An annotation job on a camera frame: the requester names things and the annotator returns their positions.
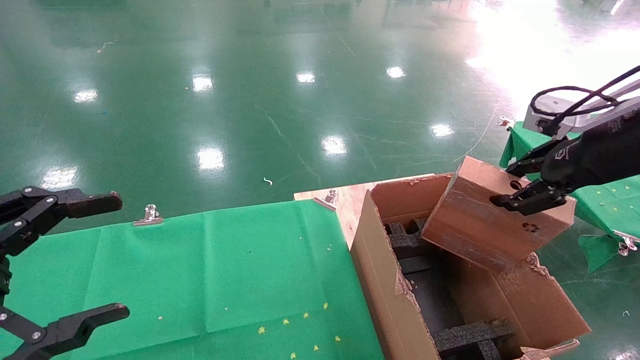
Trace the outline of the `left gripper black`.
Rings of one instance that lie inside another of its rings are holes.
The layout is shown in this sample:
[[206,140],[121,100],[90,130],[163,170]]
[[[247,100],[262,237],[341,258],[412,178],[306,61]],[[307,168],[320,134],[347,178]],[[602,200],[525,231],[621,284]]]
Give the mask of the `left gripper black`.
[[[115,191],[89,195],[81,189],[47,190],[27,186],[6,194],[0,200],[0,253],[18,256],[64,219],[79,219],[108,214],[122,209],[121,196]],[[10,261],[0,258],[0,295],[10,292]],[[47,326],[39,326],[2,306],[0,326],[23,340],[5,360],[50,360],[86,346],[96,328],[122,321],[130,316],[128,307],[111,303],[60,317]]]

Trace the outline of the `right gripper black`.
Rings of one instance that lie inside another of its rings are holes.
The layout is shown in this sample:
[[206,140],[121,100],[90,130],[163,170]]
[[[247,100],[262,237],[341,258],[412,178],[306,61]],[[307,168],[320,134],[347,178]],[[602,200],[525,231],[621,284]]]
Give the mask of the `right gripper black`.
[[640,173],[640,116],[620,117],[574,139],[551,140],[505,169],[515,177],[540,173],[533,182],[511,180],[513,194],[494,194],[496,207],[534,215],[566,204],[573,188],[604,185]]

